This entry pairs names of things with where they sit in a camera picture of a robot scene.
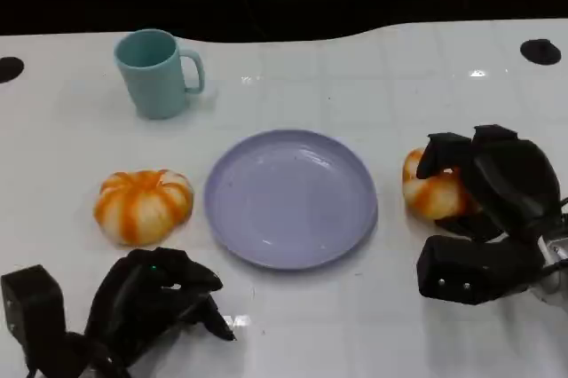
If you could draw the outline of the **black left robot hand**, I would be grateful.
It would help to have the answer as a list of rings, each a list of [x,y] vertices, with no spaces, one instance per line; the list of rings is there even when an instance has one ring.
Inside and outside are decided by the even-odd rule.
[[[211,294],[223,287],[208,267],[172,248],[133,249],[120,258],[94,295],[84,330],[125,366],[132,366],[173,329],[203,325],[236,339]]]

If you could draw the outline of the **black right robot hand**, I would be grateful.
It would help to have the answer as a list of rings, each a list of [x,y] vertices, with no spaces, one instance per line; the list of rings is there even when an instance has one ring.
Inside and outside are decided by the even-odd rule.
[[[452,132],[429,135],[416,176],[450,169],[480,207],[438,222],[443,228],[487,242],[505,233],[532,242],[565,225],[560,184],[547,155],[532,141],[497,124],[478,125],[472,138]]]

